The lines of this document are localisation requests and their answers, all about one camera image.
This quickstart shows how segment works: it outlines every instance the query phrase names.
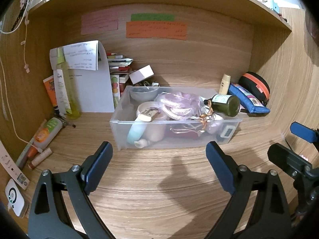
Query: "yellow lotion bottle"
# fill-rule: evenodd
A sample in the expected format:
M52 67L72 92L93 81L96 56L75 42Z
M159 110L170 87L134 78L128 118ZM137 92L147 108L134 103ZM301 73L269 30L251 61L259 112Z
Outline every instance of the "yellow lotion bottle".
M62 92L63 102L65 106L66 115L75 120L80 117L79 107L74 98L71 81L69 78L69 65L65 61L63 47L57 48L57 65L56 71L58 76L59 89Z

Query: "green label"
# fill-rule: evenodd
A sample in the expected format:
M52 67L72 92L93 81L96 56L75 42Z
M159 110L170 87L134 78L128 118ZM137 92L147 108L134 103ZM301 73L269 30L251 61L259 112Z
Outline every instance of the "green label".
M56 119L50 119L45 124L45 127L48 129L49 133L51 133L57 125L58 125L58 121Z
M167 13L134 13L131 15L131 21L164 21L173 22L175 16Z

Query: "stack of books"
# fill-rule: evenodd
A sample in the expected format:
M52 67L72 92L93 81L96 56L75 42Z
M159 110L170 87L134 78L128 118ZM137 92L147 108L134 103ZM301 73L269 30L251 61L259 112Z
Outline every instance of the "stack of books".
M125 90L129 74L132 72L130 64L133 62L133 59L125 58L125 56L115 53L106 53L106 56L110 67L114 108L116 108Z

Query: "clear plastic container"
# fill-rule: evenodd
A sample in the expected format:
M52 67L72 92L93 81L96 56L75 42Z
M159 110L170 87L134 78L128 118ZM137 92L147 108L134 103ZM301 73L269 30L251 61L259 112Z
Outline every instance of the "clear plastic container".
M219 145L227 144L235 132L239 122L237 115L234 118L221 115L223 120L216 120L213 132L199 132L202 123L198 120L154 120L152 122L135 121L136 111L141 103L153 101L162 92L185 92L202 96L206 99L217 94L215 89L195 87L133 87L127 86L119 104L117 105L111 120L111 129L119 150L138 148L134 143L128 142L129 131L134 125L135 130L142 130L140 139L147 141L148 149L162 148L192 148L206 146L210 141L216 141ZM188 131L187 127L199 127L197 132Z

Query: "circular button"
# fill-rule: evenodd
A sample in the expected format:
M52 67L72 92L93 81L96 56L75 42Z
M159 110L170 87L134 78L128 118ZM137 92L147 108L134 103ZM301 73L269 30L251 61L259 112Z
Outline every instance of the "circular button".
M17 200L17 192L15 188L9 190L9 200L13 204Z

